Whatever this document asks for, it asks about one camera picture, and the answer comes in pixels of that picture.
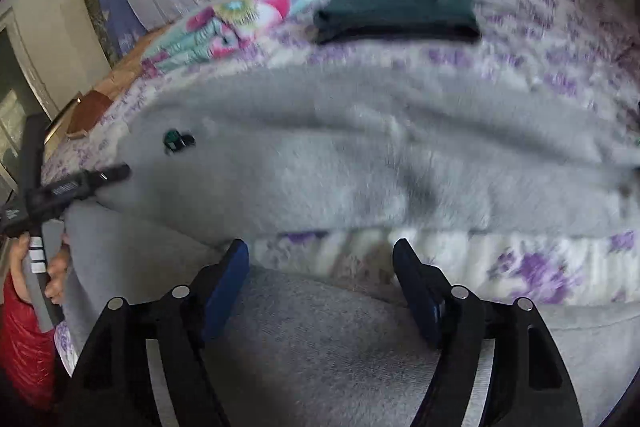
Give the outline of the person's left hand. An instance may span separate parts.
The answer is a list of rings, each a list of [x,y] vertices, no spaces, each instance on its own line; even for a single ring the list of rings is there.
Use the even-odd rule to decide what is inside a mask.
[[[28,266],[29,234],[24,233],[14,239],[9,252],[9,273],[18,298],[32,305],[32,298],[38,293],[37,281]],[[70,238],[64,232],[58,252],[48,261],[49,282],[44,288],[45,295],[54,305],[62,305],[65,298],[67,272],[70,269]]]

